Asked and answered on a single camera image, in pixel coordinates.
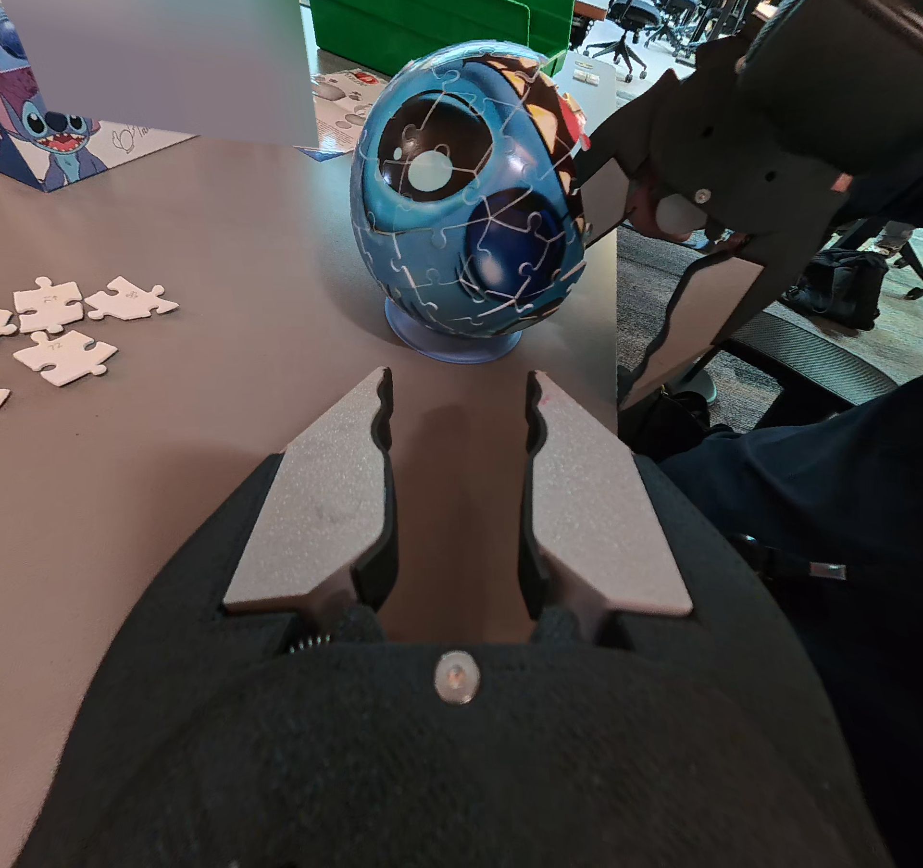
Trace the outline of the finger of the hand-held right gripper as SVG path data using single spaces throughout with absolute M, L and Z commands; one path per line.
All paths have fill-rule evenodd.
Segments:
M 639 180 L 629 177 L 616 157 L 606 160 L 582 185 L 585 231 L 612 231 L 624 223 L 639 188 Z
M 707 352 L 761 273 L 760 264 L 728 252 L 694 262 L 667 304 L 661 331 L 620 396 L 619 409 L 633 407 Z

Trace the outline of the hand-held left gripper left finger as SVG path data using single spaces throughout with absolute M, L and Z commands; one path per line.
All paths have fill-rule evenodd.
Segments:
M 285 449 L 224 598 L 230 613 L 380 610 L 398 575 L 391 370 L 375 369 Z

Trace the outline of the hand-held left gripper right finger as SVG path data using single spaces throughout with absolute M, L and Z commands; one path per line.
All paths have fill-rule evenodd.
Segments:
M 629 447 L 530 372 L 519 585 L 530 618 L 564 608 L 595 641 L 617 612 L 687 618 L 693 602 Z

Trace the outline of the blue cartoon puzzle ball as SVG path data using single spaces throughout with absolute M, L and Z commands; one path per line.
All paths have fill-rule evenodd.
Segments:
M 558 310 L 585 269 L 580 107 L 525 46 L 476 40 L 410 62 L 353 153 L 352 228 L 387 300 L 460 338 Z

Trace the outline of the cartoon printed puzzle box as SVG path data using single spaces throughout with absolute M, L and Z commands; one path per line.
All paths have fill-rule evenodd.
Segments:
M 183 143 L 191 135 L 51 112 L 1 11 L 1 173 L 43 193 Z

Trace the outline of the black bag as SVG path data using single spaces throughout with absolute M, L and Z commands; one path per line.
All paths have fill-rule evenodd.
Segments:
M 706 398 L 695 391 L 671 393 L 661 386 L 619 412 L 618 438 L 638 456 L 661 463 L 698 447 L 715 434 L 732 434 L 726 424 L 711 424 Z

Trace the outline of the black backpack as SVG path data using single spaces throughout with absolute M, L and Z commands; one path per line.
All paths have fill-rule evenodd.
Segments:
M 879 299 L 887 271 L 886 259 L 876 251 L 822 250 L 779 302 L 806 317 L 870 331 L 880 315 Z

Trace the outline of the black office chair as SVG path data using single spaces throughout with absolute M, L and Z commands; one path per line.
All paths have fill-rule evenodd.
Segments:
M 663 21 L 658 0 L 609 0 L 605 19 L 618 28 L 618 37 L 594 42 L 587 36 L 583 55 L 592 59 L 609 57 L 614 66 L 622 64 L 625 84 L 635 79 L 644 81 L 648 67 L 636 47 L 641 31 L 657 28 Z

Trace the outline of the green plastic bin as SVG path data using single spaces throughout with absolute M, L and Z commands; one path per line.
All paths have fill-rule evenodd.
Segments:
M 556 74 L 570 45 L 574 0 L 309 0 L 317 45 L 382 74 L 473 40 L 512 42 Z

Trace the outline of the white instruction leaflet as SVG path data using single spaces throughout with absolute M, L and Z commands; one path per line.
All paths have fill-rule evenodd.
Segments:
M 351 154 L 368 113 L 387 83 L 388 78 L 360 68 L 313 74 L 318 145 L 298 149 L 317 161 Z

